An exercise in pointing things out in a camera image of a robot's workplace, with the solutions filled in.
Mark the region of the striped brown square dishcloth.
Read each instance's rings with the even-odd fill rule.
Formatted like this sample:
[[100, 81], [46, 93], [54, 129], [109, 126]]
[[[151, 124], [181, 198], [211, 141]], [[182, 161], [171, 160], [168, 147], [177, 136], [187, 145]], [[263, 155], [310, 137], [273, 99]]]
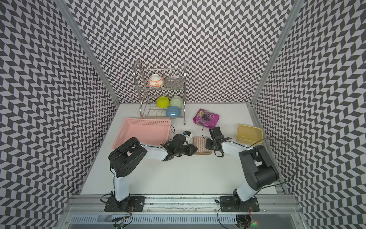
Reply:
[[203, 137], [195, 136], [193, 137], [193, 145], [197, 148], [195, 155], [207, 156], [212, 154], [212, 152], [205, 147], [206, 139]]

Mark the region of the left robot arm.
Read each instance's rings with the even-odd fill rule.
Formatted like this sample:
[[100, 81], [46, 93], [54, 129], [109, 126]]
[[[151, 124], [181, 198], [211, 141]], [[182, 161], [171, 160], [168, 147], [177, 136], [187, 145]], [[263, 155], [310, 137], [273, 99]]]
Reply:
[[177, 156], [192, 156], [198, 148], [187, 141], [186, 135], [177, 134], [172, 140], [159, 146], [141, 143], [132, 137], [108, 156], [110, 170], [113, 173], [112, 196], [117, 202], [122, 202], [130, 196], [130, 174], [143, 159], [169, 161]]

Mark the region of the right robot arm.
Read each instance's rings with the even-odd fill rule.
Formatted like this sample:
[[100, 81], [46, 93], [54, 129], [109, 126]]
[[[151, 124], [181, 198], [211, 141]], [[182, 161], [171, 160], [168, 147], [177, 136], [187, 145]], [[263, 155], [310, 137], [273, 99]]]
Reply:
[[262, 145], [244, 146], [224, 137], [220, 127], [209, 129], [211, 137], [206, 140], [208, 150], [233, 156], [240, 160], [245, 176], [244, 183], [233, 192], [236, 205], [247, 203], [263, 188], [268, 187], [280, 178], [274, 161]]

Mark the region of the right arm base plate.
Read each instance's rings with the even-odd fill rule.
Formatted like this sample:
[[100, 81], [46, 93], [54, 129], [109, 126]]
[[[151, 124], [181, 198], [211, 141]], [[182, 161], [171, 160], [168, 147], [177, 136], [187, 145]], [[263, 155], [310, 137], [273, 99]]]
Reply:
[[222, 212], [259, 212], [259, 204], [256, 197], [247, 201], [241, 201], [236, 196], [221, 196], [219, 204]]

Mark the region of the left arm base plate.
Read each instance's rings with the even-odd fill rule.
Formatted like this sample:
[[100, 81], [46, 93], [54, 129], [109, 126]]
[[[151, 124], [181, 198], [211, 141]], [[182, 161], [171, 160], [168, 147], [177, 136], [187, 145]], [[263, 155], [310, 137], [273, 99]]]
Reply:
[[117, 201], [114, 196], [108, 198], [105, 212], [142, 212], [145, 204], [145, 196], [128, 196], [122, 201]]

